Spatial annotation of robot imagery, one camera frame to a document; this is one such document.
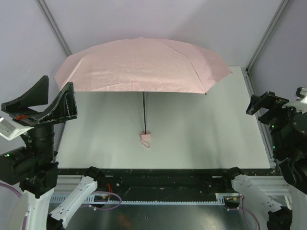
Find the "pink folding umbrella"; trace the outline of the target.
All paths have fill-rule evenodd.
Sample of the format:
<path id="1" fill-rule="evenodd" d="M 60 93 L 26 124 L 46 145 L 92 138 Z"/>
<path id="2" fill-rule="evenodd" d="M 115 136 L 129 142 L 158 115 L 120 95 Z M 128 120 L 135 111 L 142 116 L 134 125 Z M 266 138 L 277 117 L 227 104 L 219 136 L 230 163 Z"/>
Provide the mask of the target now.
<path id="1" fill-rule="evenodd" d="M 156 38 L 117 40 L 65 59 L 55 75 L 60 89 L 76 92 L 206 94 L 231 69 L 214 51 Z"/>

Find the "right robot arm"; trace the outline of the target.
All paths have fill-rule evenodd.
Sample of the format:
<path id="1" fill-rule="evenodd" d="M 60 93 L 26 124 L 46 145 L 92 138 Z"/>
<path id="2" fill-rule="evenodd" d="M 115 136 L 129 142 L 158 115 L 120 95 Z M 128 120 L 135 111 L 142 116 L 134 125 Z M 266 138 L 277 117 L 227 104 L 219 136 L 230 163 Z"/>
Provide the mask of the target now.
<path id="1" fill-rule="evenodd" d="M 240 168 L 224 171 L 227 188 L 242 196 L 253 208 L 252 216 L 261 214 L 268 230 L 305 230 L 307 228 L 307 90 L 296 90 L 296 101 L 278 97 L 273 92 L 252 95 L 246 110 L 254 115 L 267 111 L 258 121 L 269 126 L 272 154 L 281 176 L 248 176 Z"/>

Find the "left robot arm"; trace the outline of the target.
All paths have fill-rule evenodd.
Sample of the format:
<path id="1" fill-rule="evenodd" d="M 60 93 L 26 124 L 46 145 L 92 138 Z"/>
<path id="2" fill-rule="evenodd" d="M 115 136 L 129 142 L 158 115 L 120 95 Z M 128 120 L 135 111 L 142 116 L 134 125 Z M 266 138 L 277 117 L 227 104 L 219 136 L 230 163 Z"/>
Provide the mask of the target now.
<path id="1" fill-rule="evenodd" d="M 54 125 L 77 118 L 72 82 L 68 82 L 53 102 L 48 101 L 49 78 L 43 76 L 20 97 L 2 103 L 1 110 L 12 121 L 0 120 L 0 135 L 6 140 L 21 137 L 24 146 L 0 156 L 0 178 L 18 184 L 27 210 L 22 218 L 25 230 L 63 230 L 85 199 L 106 183 L 105 173 L 88 168 L 78 186 L 54 210 L 49 211 L 58 180 Z"/>

